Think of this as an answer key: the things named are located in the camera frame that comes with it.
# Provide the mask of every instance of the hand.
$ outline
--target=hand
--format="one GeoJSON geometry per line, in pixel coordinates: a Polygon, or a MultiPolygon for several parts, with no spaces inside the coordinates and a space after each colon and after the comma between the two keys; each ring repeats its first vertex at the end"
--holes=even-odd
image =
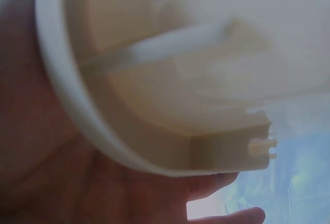
{"type": "Polygon", "coordinates": [[[34,0],[0,1],[0,44],[3,222],[263,222],[265,214],[259,208],[187,221],[187,201],[230,184],[235,173],[180,179],[150,175],[124,168],[90,145],[62,109],[44,72],[34,0]]]}

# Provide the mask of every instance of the palm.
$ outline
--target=palm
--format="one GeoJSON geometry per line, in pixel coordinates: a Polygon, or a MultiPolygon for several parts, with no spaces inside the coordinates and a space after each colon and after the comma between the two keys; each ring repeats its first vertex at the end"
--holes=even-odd
{"type": "MultiPolygon", "coordinates": [[[[33,9],[34,0],[0,3],[0,216],[8,223],[187,223],[187,201],[236,178],[166,178],[129,170],[99,153],[52,92],[33,9]]],[[[263,219],[263,211],[252,209],[200,223],[263,219]]]]}

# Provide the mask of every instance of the plastic container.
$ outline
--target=plastic container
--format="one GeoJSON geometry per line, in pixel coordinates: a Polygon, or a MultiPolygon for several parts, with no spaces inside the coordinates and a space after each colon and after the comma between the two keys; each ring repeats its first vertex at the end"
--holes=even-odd
{"type": "Polygon", "coordinates": [[[130,168],[184,176],[263,169],[276,157],[268,151],[276,146],[269,138],[276,123],[267,104],[286,109],[292,99],[329,92],[328,2],[37,0],[36,6],[48,73],[84,134],[130,168]],[[201,41],[193,38],[199,32],[201,41]],[[166,49],[153,41],[166,41],[166,49]]]}

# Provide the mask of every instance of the finger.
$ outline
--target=finger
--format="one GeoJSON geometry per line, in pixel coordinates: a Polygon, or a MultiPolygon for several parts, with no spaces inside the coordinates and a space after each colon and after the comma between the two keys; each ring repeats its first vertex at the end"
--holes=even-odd
{"type": "Polygon", "coordinates": [[[191,220],[189,224],[262,224],[265,212],[259,207],[235,212],[227,216],[191,220]]]}
{"type": "Polygon", "coordinates": [[[238,173],[223,173],[187,178],[188,201],[202,199],[231,184],[238,173]]]}
{"type": "Polygon", "coordinates": [[[35,0],[0,0],[0,189],[77,135],[44,71],[35,0]]]}

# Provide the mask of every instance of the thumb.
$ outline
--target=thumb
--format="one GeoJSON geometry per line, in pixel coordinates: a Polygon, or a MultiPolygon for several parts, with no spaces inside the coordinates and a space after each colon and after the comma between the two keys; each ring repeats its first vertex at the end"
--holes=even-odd
{"type": "Polygon", "coordinates": [[[189,224],[262,224],[265,213],[259,207],[242,210],[226,216],[191,220],[189,224]]]}

